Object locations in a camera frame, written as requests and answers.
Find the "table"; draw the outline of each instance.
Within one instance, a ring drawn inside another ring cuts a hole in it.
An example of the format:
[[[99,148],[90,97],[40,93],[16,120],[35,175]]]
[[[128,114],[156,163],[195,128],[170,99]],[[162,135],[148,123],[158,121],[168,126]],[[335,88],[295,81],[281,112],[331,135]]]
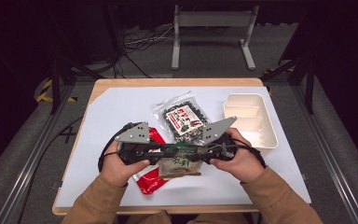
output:
[[[156,93],[156,91],[164,91],[164,94],[145,95],[145,93]],[[228,93],[258,92],[261,94],[279,141],[276,148],[262,151],[262,155],[266,163],[280,174],[307,203],[310,203],[310,196],[273,109],[269,94],[258,78],[100,79],[95,83],[90,96],[86,115],[82,120],[79,135],[62,179],[62,188],[53,205],[53,213],[65,215],[75,198],[98,174],[97,160],[101,150],[118,128],[127,122],[138,121],[133,120],[134,117],[149,119],[151,127],[157,125],[149,108],[146,110],[141,108],[152,103],[160,103],[162,99],[169,99],[183,91],[194,93],[198,104],[211,121],[222,119],[223,102]],[[136,99],[138,99],[137,104],[132,105],[131,102],[137,101]],[[126,102],[128,113],[121,113],[118,105]],[[164,133],[161,135],[167,140],[167,135]],[[230,174],[205,163],[200,171],[201,176],[172,179],[152,195],[143,195],[134,180],[130,179],[129,187],[117,213],[119,215],[154,214],[161,210],[166,210],[170,214],[257,211],[244,193],[239,181]]]

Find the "robotic device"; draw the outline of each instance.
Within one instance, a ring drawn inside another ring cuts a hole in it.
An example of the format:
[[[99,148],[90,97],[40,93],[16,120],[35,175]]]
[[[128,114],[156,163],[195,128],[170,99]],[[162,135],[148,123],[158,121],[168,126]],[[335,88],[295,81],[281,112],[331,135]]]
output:
[[[215,123],[208,123],[202,130],[202,146],[189,145],[184,143],[161,144],[149,136],[149,127],[146,122],[128,123],[118,131],[106,144],[98,160],[98,169],[103,168],[103,159],[110,154],[118,154],[125,164],[133,164],[137,161],[149,160],[150,165],[155,165],[162,158],[174,158],[179,149],[204,147],[204,153],[195,153],[187,158],[190,161],[205,161],[210,164],[211,159],[230,161],[234,158],[238,148],[251,151],[266,167],[260,151],[241,142],[237,145],[229,134],[228,129],[236,120],[236,117],[219,120]],[[117,152],[105,153],[112,142],[119,142]]]

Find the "tripod leg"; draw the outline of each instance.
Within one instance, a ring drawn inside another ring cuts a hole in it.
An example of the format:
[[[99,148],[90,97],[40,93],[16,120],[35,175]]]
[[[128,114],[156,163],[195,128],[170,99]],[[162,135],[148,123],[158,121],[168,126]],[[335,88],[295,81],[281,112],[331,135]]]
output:
[[[305,105],[310,114],[313,114],[312,111],[312,95],[313,95],[313,84],[315,81],[315,63],[313,61],[310,62],[310,70],[307,76],[307,88],[305,92]]]
[[[298,86],[305,75],[310,71],[310,59],[304,59],[299,62],[289,78],[287,78],[290,85]]]
[[[60,76],[57,72],[57,61],[53,61],[51,65],[51,80],[53,88],[53,108],[50,114],[54,114],[60,105]]]
[[[66,63],[70,66],[73,66],[75,68],[77,68],[78,70],[82,71],[83,73],[91,76],[91,77],[94,77],[95,79],[100,79],[100,78],[104,78],[103,76],[101,76],[100,74],[88,69],[88,67],[84,66],[84,65],[81,65],[75,61],[72,61],[66,57],[61,57],[62,58],[62,62],[63,63]]]
[[[304,60],[303,58],[299,58],[299,59],[295,59],[292,60],[282,66],[279,66],[278,68],[274,69],[272,72],[265,74],[264,76],[262,76],[260,78],[261,81],[267,81],[272,77],[276,77],[277,75],[279,75],[280,73],[284,72],[286,69],[292,68],[293,66],[297,65],[298,63],[302,62]]]

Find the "red bag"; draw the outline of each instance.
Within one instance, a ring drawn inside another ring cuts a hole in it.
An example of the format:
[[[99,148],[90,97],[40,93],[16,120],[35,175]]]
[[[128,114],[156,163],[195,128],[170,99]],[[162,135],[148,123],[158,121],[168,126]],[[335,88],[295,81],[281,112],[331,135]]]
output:
[[[149,135],[153,141],[165,144],[164,139],[155,128],[149,128]],[[143,171],[132,176],[143,194],[152,194],[156,189],[163,186],[168,180],[158,176],[158,165],[147,166]]]

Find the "white table surface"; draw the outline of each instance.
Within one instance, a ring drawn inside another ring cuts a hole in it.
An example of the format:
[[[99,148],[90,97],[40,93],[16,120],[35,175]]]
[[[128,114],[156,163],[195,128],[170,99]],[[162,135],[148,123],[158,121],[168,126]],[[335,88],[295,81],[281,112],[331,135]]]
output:
[[[147,121],[169,143],[169,136],[159,127],[151,107],[188,91],[195,95],[197,103],[211,121],[224,118],[223,103],[229,94],[260,94],[278,139],[276,148],[262,150],[266,164],[285,179],[306,203],[311,203],[265,87],[128,87],[108,89],[89,105],[55,207],[72,207],[76,197],[98,175],[97,161],[104,146],[128,122]],[[172,179],[151,195],[144,195],[131,178],[120,206],[252,204],[240,181],[232,175],[206,163],[202,164],[200,171],[201,176]]]

